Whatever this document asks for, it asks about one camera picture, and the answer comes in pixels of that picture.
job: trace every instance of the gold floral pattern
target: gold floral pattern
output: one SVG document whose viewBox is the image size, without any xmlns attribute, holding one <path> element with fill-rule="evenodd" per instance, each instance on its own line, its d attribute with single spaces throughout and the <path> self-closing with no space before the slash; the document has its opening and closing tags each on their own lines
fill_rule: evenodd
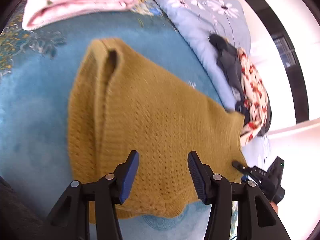
<svg viewBox="0 0 320 240">
<path fill-rule="evenodd" d="M 37 32 L 22 29 L 23 11 L 26 0 L 20 3 L 0 35 L 0 81 L 14 67 L 14 56 L 31 49 L 53 59 L 56 47 L 66 43 L 61 32 Z"/>
<path fill-rule="evenodd" d="M 132 7 L 130 11 L 149 16 L 162 16 L 160 7 L 154 0 L 138 0 L 139 3 Z"/>
</svg>

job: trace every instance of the floral print fabric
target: floral print fabric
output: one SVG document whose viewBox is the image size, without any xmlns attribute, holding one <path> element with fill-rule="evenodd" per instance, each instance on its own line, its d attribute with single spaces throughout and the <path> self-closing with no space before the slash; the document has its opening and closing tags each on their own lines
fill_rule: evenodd
<svg viewBox="0 0 320 240">
<path fill-rule="evenodd" d="M 201 3 L 198 0 L 189 0 L 189 1 L 191 4 L 198 6 L 199 9 L 204 10 L 204 7 L 201 5 Z M 185 0 L 168 0 L 168 4 L 170 4 L 174 8 L 177 8 L 177 7 L 189 8 Z"/>
<path fill-rule="evenodd" d="M 239 10 L 233 8 L 230 2 L 225 4 L 224 0 L 208 0 L 207 6 L 220 15 L 226 14 L 235 19 L 239 17 Z"/>
<path fill-rule="evenodd" d="M 15 67 L 15 56 L 32 50 L 42 56 L 54 59 L 58 47 L 66 44 L 66 38 L 59 31 L 38 32 L 22 29 L 22 17 L 26 4 L 23 0 L 11 16 L 0 35 L 0 83 Z"/>
<path fill-rule="evenodd" d="M 250 142 L 266 125 L 268 95 L 262 79 L 244 49 L 238 49 L 238 57 L 242 66 L 241 87 L 244 93 L 244 106 L 249 110 L 250 121 L 242 128 L 241 146 Z"/>
<path fill-rule="evenodd" d="M 149 16 L 162 16 L 162 11 L 154 0 L 138 0 L 130 11 Z"/>
</svg>

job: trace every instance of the bed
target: bed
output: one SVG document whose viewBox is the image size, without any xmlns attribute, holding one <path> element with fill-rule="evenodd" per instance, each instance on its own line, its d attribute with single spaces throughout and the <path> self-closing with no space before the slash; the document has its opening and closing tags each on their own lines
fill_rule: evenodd
<svg viewBox="0 0 320 240">
<path fill-rule="evenodd" d="M 222 104 L 198 58 L 153 0 L 140 0 L 131 11 L 78 16 L 33 32 L 21 28 L 25 3 L 18 5 L 0 37 L 0 175 L 41 219 L 72 181 L 68 97 L 92 39 L 119 37 Z M 183 232 L 179 239 L 201 238 L 206 224 L 192 224 L 189 215 L 195 212 L 208 220 L 210 207 L 197 202 L 174 219 L 146 215 L 121 220 L 123 238 L 156 234 L 157 239 L 169 239 L 176 232 Z M 236 235 L 236 220 L 235 203 L 231 237 Z"/>
</svg>

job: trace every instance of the metal screw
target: metal screw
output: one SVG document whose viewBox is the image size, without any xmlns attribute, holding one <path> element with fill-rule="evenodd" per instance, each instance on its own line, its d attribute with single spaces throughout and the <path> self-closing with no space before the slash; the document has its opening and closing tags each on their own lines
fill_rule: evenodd
<svg viewBox="0 0 320 240">
<path fill-rule="evenodd" d="M 71 187 L 78 187 L 79 186 L 79 181 L 74 180 L 73 182 L 71 182 L 70 186 Z"/>
<path fill-rule="evenodd" d="M 249 185 L 250 187 L 255 187 L 257 184 L 256 184 L 253 180 L 249 180 L 249 181 L 248 181 L 248 185 Z"/>
<path fill-rule="evenodd" d="M 220 174 L 214 174 L 212 177 L 214 180 L 221 180 L 222 179 Z"/>
<path fill-rule="evenodd" d="M 106 175 L 106 179 L 107 179 L 107 180 L 112 180 L 112 179 L 114 179 L 114 178 L 115 178 L 115 176 L 114 176 L 113 173 L 108 173 L 108 174 Z"/>
</svg>

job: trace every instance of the blue gripper pad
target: blue gripper pad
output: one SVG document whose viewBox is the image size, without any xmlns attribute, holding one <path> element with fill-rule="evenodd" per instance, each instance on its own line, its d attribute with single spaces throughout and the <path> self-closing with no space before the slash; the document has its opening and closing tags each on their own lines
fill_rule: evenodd
<svg viewBox="0 0 320 240">
<path fill-rule="evenodd" d="M 139 166 L 139 153 L 137 151 L 131 151 L 129 157 L 127 158 L 126 164 L 126 173 L 123 176 L 122 188 L 120 193 L 120 201 L 124 201 L 129 197 L 134 178 Z"/>
<path fill-rule="evenodd" d="M 205 182 L 200 172 L 200 169 L 203 169 L 203 165 L 195 151 L 188 154 L 188 167 L 198 198 L 205 203 L 207 199 L 205 193 Z"/>
</svg>

